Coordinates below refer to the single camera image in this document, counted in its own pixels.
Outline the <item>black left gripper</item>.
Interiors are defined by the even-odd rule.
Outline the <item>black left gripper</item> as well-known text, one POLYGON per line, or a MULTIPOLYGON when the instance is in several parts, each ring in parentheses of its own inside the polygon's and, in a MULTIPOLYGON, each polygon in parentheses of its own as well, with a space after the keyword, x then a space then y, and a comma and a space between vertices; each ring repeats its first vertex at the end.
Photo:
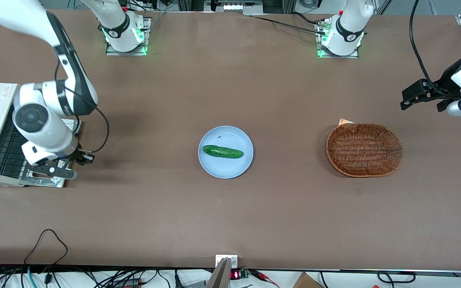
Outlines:
POLYGON ((404 89, 401 109, 404 111, 414 104, 438 100, 437 111, 461 113, 461 88, 451 79, 460 65, 461 58, 443 71, 438 80, 432 82, 421 79, 404 89))

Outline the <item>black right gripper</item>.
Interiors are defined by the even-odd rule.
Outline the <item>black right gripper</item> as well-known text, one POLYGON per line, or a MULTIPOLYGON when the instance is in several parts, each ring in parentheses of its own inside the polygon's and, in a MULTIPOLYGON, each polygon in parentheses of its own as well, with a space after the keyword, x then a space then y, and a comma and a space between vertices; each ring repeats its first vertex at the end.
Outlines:
POLYGON ((70 156, 69 161, 75 162, 78 165, 84 166, 88 164, 92 164, 95 159, 95 155, 89 154, 82 150, 75 150, 70 156))

